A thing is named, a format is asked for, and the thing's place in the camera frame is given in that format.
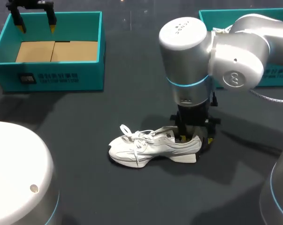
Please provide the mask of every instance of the black table surface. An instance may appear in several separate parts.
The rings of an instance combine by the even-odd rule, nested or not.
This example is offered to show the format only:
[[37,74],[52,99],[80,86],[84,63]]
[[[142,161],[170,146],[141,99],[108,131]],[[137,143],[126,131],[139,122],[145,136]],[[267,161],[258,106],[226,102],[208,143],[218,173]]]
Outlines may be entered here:
[[[23,125],[47,144],[59,175],[63,225],[263,224],[262,184],[283,150],[283,104],[217,91],[222,119],[209,152],[194,165],[169,159],[137,170],[107,157],[109,142],[169,125],[176,112],[158,45],[163,24],[200,9],[283,8],[283,0],[56,0],[56,11],[103,11],[105,89],[4,95],[0,121]],[[8,15],[0,0],[0,30]],[[283,88],[259,89],[283,99]]]

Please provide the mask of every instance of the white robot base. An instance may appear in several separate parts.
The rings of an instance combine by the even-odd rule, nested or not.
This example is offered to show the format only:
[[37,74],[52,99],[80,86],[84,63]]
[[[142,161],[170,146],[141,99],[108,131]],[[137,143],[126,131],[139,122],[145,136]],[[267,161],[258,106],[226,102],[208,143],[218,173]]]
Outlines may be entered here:
[[0,122],[0,225],[60,225],[51,154],[22,126]]

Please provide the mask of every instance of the robot logo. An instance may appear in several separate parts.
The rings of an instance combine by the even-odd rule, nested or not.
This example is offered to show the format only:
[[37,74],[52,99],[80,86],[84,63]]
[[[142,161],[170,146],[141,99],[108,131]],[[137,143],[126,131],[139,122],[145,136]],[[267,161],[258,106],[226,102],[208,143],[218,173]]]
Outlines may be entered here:
[[239,72],[228,72],[223,76],[224,82],[230,87],[242,87],[245,84],[245,77]]

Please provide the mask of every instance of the teal box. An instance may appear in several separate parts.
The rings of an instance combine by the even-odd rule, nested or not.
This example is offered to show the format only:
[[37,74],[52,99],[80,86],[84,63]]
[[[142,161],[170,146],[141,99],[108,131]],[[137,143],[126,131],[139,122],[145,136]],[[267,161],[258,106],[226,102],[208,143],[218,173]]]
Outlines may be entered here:
[[[22,13],[23,34],[11,14],[0,35],[0,85],[4,91],[103,90],[105,32],[102,12],[57,12],[52,34],[46,13]],[[15,62],[23,41],[97,41],[96,61]]]
[[[246,14],[260,14],[283,21],[283,8],[262,9],[225,9],[225,10],[200,10],[199,17],[204,22],[207,30],[213,27],[225,29],[232,25],[238,18]],[[264,75],[258,87],[283,86],[283,67],[267,64]]]

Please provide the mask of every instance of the box label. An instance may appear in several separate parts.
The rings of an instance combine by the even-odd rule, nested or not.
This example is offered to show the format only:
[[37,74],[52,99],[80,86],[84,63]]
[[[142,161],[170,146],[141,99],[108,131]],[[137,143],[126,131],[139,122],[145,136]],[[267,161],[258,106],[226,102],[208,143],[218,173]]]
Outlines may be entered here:
[[40,83],[79,83],[77,73],[38,74]]

